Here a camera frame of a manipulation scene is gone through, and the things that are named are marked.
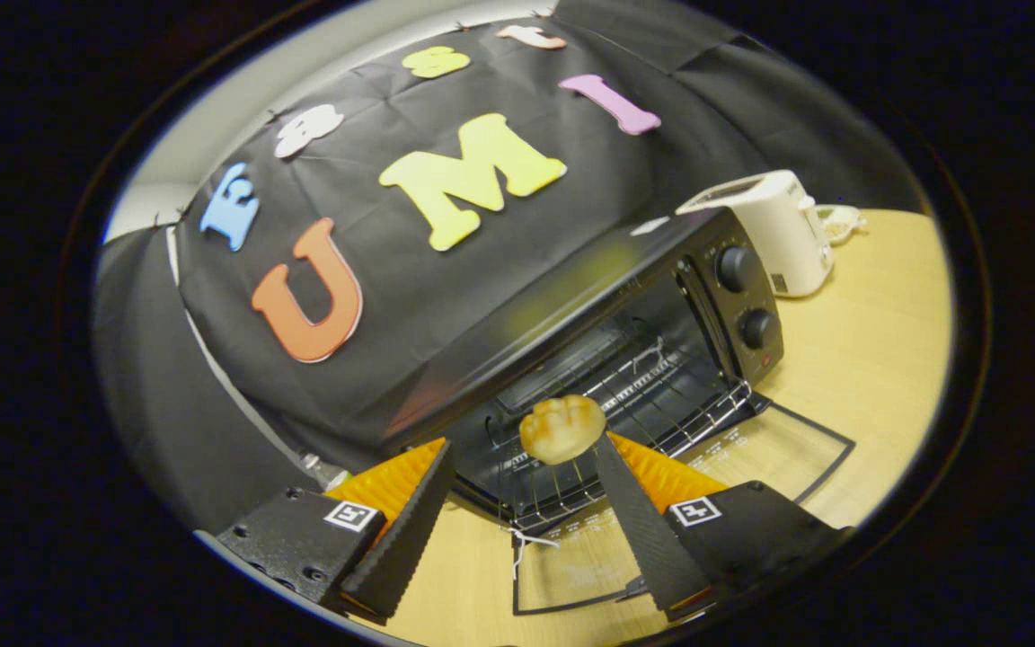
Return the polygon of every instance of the blue letter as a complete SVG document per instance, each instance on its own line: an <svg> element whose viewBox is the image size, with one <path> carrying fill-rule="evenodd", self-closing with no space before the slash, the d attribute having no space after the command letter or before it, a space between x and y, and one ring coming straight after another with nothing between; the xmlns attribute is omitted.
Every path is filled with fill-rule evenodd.
<svg viewBox="0 0 1035 647"><path fill-rule="evenodd" d="M258 198L250 198L255 193L255 185L249 180L238 177L243 171L246 171L246 163L231 166L221 177L214 196L210 197L206 213L202 214L202 220L198 224L199 232L213 229L214 232L225 234L230 238L230 248L233 251L242 248L249 226L254 224L255 214L258 213Z"/></svg>

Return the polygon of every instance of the letter u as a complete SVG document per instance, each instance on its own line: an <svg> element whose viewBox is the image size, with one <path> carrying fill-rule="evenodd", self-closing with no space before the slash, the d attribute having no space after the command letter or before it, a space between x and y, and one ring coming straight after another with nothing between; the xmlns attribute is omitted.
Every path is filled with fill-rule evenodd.
<svg viewBox="0 0 1035 647"><path fill-rule="evenodd" d="M295 258L308 261L330 292L330 314L319 323L305 318L287 284L289 267L275 266L255 290L252 305L266 317L270 329L292 357L313 364L332 355L350 339L362 316L362 290L350 266L337 253L330 234L333 220L316 222L295 242Z"/></svg>

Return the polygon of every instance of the string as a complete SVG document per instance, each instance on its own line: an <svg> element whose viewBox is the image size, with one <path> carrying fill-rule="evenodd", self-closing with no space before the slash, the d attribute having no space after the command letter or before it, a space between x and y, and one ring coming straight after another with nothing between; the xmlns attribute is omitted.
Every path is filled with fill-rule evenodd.
<svg viewBox="0 0 1035 647"><path fill-rule="evenodd" d="M535 536L526 536L518 528L506 528L506 531L514 533L514 536L516 536L518 539L521 540L521 545L518 545L518 561L514 562L514 582L518 581L518 564L521 564L522 557L526 555L526 541L537 541L537 543L552 546L552 548L558 550L562 549L562 545L558 543L558 541L551 541L550 539L539 539L539 537Z"/></svg>
<svg viewBox="0 0 1035 647"><path fill-rule="evenodd" d="M633 357L633 374L637 375L638 361L641 361L642 359L645 359L650 355L657 355L657 369L661 370L661 372L664 372L664 370L669 367L670 363L669 361L666 360L664 352L662 352L663 349L664 349L664 339L662 339L661 335L657 335L657 342L655 344L651 345L650 348L645 349L644 351L638 353L637 357Z"/></svg>

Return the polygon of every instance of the black cloth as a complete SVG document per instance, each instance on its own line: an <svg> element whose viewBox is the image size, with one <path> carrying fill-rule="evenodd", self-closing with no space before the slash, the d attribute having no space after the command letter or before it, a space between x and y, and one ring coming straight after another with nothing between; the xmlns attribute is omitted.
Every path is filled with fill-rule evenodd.
<svg viewBox="0 0 1035 647"><path fill-rule="evenodd" d="M899 156L826 87L711 18L693 22L686 8L658 7L562 3L552 18L431 37L346 72L252 135L178 229L181 294L234 384L324 459L361 470L397 449L387 427L432 357L617 224L672 213L699 189L776 168L797 172L819 201L919 208ZM497 37L506 24L541 26L568 46L543 51ZM435 45L472 63L438 79L404 68L406 54ZM601 107L558 87L580 73L600 75L661 126L620 131ZM276 133L321 104L345 115L341 126L275 158ZM568 172L529 197L506 194L499 213L460 204L477 210L480 229L437 253L427 222L402 189L382 187L379 174L413 151L460 158L457 128L494 112ZM199 222L238 163L247 164L261 206L235 253ZM285 352L250 297L271 267L287 263L308 319L327 315L328 291L292 255L322 217L334 222L333 242L361 284L363 311L348 343L304 364Z"/></svg>
<svg viewBox="0 0 1035 647"><path fill-rule="evenodd" d="M288 487L314 491L210 372L181 307L167 230L102 248L92 329L115 432L147 483L190 528L218 533Z"/></svg>

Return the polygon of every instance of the foam letter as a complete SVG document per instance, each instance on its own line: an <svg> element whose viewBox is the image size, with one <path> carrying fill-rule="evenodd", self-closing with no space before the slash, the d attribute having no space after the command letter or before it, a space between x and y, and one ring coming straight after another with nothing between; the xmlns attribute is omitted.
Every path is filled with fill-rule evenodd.
<svg viewBox="0 0 1035 647"><path fill-rule="evenodd" d="M305 144L309 144L312 140L333 133L333 128L342 123L345 116L337 114L330 104L314 106L285 124L278 131L278 145L274 148L274 156L289 158L290 155L303 150Z"/></svg>
<svg viewBox="0 0 1035 647"><path fill-rule="evenodd" d="M641 135L661 125L661 119L656 114L633 106L628 98L611 90L604 84L604 79L598 75L583 73L581 77L571 77L564 79L558 86L586 94L591 101L604 108L604 111L615 116L617 127L620 127L622 133Z"/></svg>
<svg viewBox="0 0 1035 647"><path fill-rule="evenodd" d="M246 171L246 163L238 163L221 176L214 196L210 197L210 204L206 205L206 213L202 214L202 220L198 224L199 232L213 229L230 238L230 248L233 251L242 248L249 226L254 224L255 214L258 213L258 198L250 198L255 193L255 185L249 180L238 177L243 171Z"/></svg>
<svg viewBox="0 0 1035 647"><path fill-rule="evenodd" d="M268 271L255 290L252 305L266 317L270 329L292 357L313 364L332 355L357 328L362 316L362 290L350 266L337 253L330 233L333 220L316 222L295 242L295 258L307 259L330 292L330 314L312 323L290 291L290 269L278 265Z"/></svg>
<svg viewBox="0 0 1035 647"><path fill-rule="evenodd" d="M403 58L402 65L413 70L414 77L436 79L469 65L469 57L452 48L431 48Z"/></svg>
<svg viewBox="0 0 1035 647"><path fill-rule="evenodd" d="M383 187L402 187L428 220L431 246L449 249L473 233L480 217L471 209L461 210L449 201L460 197L490 210L501 210L495 168L506 176L506 190L530 196L566 173L562 160L546 158L509 130L498 113L470 119L457 130L463 158L415 151L395 160L378 177Z"/></svg>
<svg viewBox="0 0 1035 647"><path fill-rule="evenodd" d="M538 48L542 50L561 50L566 46L566 41L560 39L559 37L544 37L541 35L541 28L539 26L520 26L512 24L506 26L498 32L498 37L512 37L514 40L521 40L525 45L531 46L531 48Z"/></svg>

